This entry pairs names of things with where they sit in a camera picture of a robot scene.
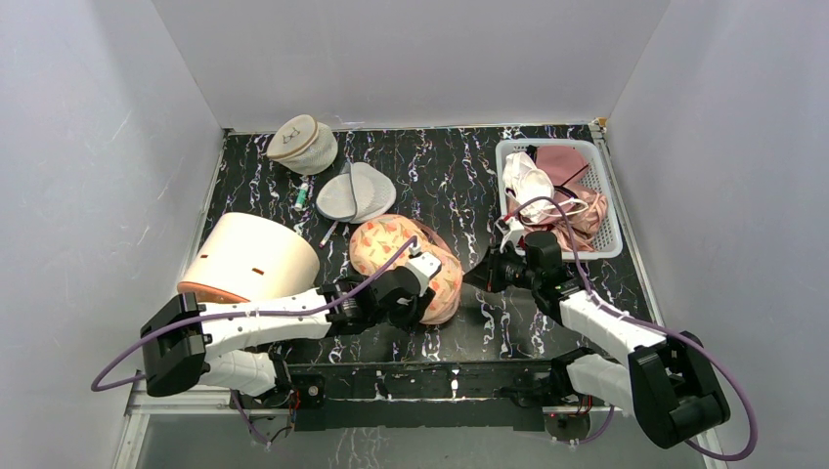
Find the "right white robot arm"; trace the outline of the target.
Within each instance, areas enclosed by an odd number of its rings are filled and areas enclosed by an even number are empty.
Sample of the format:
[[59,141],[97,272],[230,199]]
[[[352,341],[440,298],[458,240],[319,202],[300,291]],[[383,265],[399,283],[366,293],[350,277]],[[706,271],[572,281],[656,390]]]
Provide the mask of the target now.
[[730,419],[712,364],[690,333],[674,338],[603,311],[585,284],[569,275],[556,236],[528,234],[523,249],[492,246],[463,277],[487,292],[529,291],[537,309],[587,337],[580,348],[554,359],[546,387],[565,405],[585,395],[629,411],[648,439],[671,448]]

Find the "peach floral mesh laundry bag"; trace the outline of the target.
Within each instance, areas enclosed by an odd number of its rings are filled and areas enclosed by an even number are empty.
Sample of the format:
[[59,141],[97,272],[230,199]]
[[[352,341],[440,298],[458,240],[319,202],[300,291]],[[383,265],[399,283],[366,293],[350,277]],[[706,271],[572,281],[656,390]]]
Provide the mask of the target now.
[[353,232],[349,241],[349,260],[357,273],[367,277],[413,236],[418,238],[422,251],[441,262],[440,272],[429,283],[435,298],[420,320],[425,325],[439,325],[449,321],[458,310],[463,271],[458,257],[435,231],[402,215],[381,215],[366,221]]

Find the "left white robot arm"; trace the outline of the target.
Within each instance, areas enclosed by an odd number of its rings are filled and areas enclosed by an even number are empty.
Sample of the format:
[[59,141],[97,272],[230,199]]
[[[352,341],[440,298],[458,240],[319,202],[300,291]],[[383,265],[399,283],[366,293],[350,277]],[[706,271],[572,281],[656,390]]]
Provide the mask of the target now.
[[384,322],[414,326],[435,297],[439,271],[409,262],[361,283],[342,280],[250,303],[200,303],[193,293],[178,294],[140,331],[147,392],[170,397],[204,385],[283,405],[292,391],[287,369],[256,347],[359,335]]

